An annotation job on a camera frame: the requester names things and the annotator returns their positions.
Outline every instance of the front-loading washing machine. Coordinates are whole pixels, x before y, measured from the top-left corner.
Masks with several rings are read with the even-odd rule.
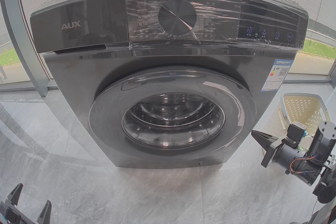
[[[291,0],[48,0],[31,29],[79,121],[118,167],[226,162],[305,40]]]

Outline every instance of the gray tile floor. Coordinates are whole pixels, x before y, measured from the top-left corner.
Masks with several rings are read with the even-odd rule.
[[[283,85],[259,121],[261,130],[284,92],[328,85]],[[336,121],[336,94],[327,105]],[[117,168],[84,130],[59,91],[0,93],[0,200],[22,182],[19,209],[35,220],[47,199],[51,224],[268,224],[307,221],[313,188],[280,167],[263,168],[249,136],[225,164],[169,170]]]

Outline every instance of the qr code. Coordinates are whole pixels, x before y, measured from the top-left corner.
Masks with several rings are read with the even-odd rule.
[[[289,67],[281,67],[281,69],[280,69],[280,72],[279,72],[279,76],[280,75],[286,75],[287,74],[287,72],[288,72],[288,70],[289,70]]]

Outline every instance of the cable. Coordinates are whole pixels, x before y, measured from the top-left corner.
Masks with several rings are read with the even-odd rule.
[[[314,208],[313,208],[313,212],[311,213],[312,216],[313,216],[313,213],[314,213],[314,209],[315,209],[316,204],[317,204],[317,200],[316,200],[316,202],[315,202],[315,205],[314,205]]]
[[[295,174],[302,174],[302,173],[306,173],[306,172],[315,172],[315,171],[317,171],[317,170],[313,170],[313,171],[293,171],[293,169],[292,169],[293,163],[296,162],[297,160],[310,160],[310,159],[314,159],[314,158],[315,158],[315,156],[312,156],[312,157],[301,157],[301,158],[294,159],[291,162],[290,166],[289,166],[289,171],[291,171],[292,173],[295,173]]]

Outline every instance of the laundry basket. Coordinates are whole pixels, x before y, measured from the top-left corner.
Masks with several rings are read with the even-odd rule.
[[[283,139],[286,137],[288,126],[294,121],[307,126],[308,135],[301,140],[299,146],[308,149],[319,122],[330,121],[321,96],[310,93],[283,94],[262,131]]]

